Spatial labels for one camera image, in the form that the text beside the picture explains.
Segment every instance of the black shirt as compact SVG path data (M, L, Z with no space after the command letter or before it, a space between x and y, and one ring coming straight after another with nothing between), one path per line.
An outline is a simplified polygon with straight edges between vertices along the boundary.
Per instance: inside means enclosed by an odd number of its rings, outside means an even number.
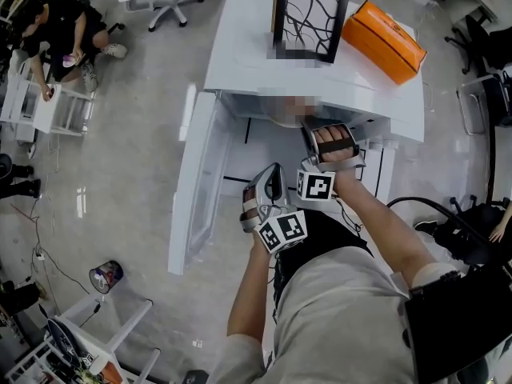
M77 18L85 11L77 0L48 0L48 21L24 39L24 50L29 57L39 53L39 44L48 42L51 50L62 55L71 54L74 45L74 27Z

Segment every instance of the black picture frame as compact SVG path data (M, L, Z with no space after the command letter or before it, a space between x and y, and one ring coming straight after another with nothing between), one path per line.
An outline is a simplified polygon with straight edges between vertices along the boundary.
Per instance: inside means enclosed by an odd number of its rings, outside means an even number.
M312 50L288 50L285 48L285 45L283 44L282 36L284 33L284 25L285 25L285 18L290 17L287 14L287 5L289 4L287 0L276 0L275 5L275 20L274 20L274 48L276 51L276 57L277 58L296 58L296 59L315 59L323 62L329 62L333 63L334 59L336 58L336 51L338 50L338 44L339 40L342 36L342 28L343 23L345 21L345 15L346 15L346 8L348 6L349 0L338 0L338 7L335 12L334 16L334 24L332 31L329 31L328 33L331 33L331 39L327 40L329 41L329 46L326 48L326 54L324 53L318 53L318 45L316 51ZM307 21L308 16L311 12L311 7L314 4L314 0L311 0L310 2L310 10L308 14L304 17L301 24L301 29L304 27L304 23ZM313 28L312 26L306 25L306 27L309 30L312 30L316 36L319 38L320 42L324 42L324 38L320 38L320 36L317 33L317 29Z

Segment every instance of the white sneaker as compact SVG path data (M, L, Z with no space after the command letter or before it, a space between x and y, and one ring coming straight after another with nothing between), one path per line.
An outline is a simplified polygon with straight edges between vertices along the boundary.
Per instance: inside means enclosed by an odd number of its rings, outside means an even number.
M116 58L124 58L127 51L128 49L123 44L117 44L116 42L102 48L102 53Z
M93 65L90 62L85 62L82 64L80 69L82 71L82 80L86 86L86 90L92 93L98 88L98 80L96 79Z

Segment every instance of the strap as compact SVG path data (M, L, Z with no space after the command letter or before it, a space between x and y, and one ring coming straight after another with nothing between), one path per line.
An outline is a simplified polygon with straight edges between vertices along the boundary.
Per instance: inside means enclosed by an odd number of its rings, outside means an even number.
M352 138L337 139L336 141L317 143L318 152L320 154L327 154L328 152L335 152L336 150L345 150L354 146L355 143Z
M256 199L249 199L248 201L245 201L242 204L242 208L244 212L247 212L248 210L254 209L258 207L258 203L256 202Z
M366 166L362 156L356 155L352 158L345 159L344 161L338 162L321 162L317 165L320 172L335 172L337 170L349 170L352 168L362 168Z
M249 234L257 225L262 224L262 220L259 218L259 216L255 216L254 218L249 218L246 220L242 220L242 218L240 218L240 223L242 224L243 231Z

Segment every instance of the picture frame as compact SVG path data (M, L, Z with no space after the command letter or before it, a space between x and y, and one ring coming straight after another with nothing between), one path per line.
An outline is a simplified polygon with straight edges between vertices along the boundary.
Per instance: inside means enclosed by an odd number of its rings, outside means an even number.
M333 63L349 0L276 0L276 58Z

